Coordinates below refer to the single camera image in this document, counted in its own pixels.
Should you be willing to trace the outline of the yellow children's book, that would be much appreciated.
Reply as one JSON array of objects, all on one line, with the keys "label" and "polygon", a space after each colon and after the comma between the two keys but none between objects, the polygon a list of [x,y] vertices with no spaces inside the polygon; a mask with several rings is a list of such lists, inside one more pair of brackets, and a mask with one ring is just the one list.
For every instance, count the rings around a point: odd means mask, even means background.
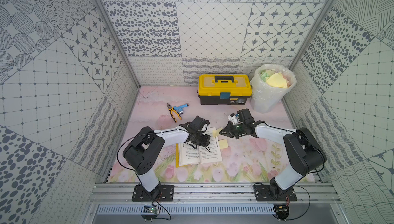
[{"label": "yellow children's book", "polygon": [[201,146],[198,146],[197,149],[194,149],[186,143],[176,144],[175,167],[179,168],[182,166],[201,163],[221,162],[223,159],[219,147],[219,140],[218,137],[212,137],[213,130],[216,130],[216,128],[209,128],[205,133],[210,135],[209,147],[211,152],[208,152],[204,147]]}]

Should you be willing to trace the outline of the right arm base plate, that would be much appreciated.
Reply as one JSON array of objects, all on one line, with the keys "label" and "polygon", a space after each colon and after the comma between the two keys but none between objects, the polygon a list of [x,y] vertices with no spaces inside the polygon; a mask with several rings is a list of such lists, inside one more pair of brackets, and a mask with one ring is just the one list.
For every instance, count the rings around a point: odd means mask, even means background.
[{"label": "right arm base plate", "polygon": [[253,186],[256,201],[276,202],[276,201],[297,201],[294,188],[282,190],[273,186],[255,184]]}]

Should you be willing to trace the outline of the pale yellow sticky note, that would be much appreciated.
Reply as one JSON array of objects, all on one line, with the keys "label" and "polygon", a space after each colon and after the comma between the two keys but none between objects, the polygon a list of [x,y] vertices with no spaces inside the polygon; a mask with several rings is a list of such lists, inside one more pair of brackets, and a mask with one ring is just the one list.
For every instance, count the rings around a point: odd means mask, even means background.
[{"label": "pale yellow sticky note", "polygon": [[216,130],[213,130],[213,132],[212,132],[212,137],[218,137],[219,134],[220,134],[220,132],[221,132],[222,130],[223,130],[222,127],[218,128],[218,129],[216,129]]},{"label": "pale yellow sticky note", "polygon": [[219,147],[221,150],[228,148],[228,141],[226,139],[220,140]]}]

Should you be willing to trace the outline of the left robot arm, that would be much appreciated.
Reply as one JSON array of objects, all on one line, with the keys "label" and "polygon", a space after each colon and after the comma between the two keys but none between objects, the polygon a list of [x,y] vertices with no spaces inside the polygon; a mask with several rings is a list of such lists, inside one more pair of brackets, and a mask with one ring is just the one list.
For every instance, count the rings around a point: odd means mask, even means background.
[{"label": "left robot arm", "polygon": [[130,165],[128,168],[136,173],[143,189],[152,193],[159,188],[160,181],[152,169],[162,149],[176,144],[189,144],[192,148],[207,148],[210,136],[206,134],[210,122],[196,118],[179,126],[166,130],[153,130],[143,127],[134,137],[127,140],[122,152],[123,158]]}]

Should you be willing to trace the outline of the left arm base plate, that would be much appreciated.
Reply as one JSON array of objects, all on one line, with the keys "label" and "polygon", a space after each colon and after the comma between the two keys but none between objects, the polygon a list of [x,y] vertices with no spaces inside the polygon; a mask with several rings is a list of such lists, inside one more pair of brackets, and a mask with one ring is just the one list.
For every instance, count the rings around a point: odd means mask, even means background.
[{"label": "left arm base plate", "polygon": [[134,187],[132,201],[133,202],[171,202],[173,201],[174,185],[158,184],[151,192],[148,192],[142,184]]}]

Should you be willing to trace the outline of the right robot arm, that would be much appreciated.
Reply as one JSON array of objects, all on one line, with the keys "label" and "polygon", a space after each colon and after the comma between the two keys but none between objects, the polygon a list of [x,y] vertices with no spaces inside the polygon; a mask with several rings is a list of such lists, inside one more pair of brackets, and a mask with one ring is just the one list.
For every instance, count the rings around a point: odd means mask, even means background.
[{"label": "right robot arm", "polygon": [[254,120],[249,109],[239,110],[228,116],[228,124],[220,135],[239,139],[243,136],[267,139],[283,144],[289,165],[270,180],[271,195],[282,195],[303,177],[318,167],[325,166],[327,156],[307,128],[284,129]]}]

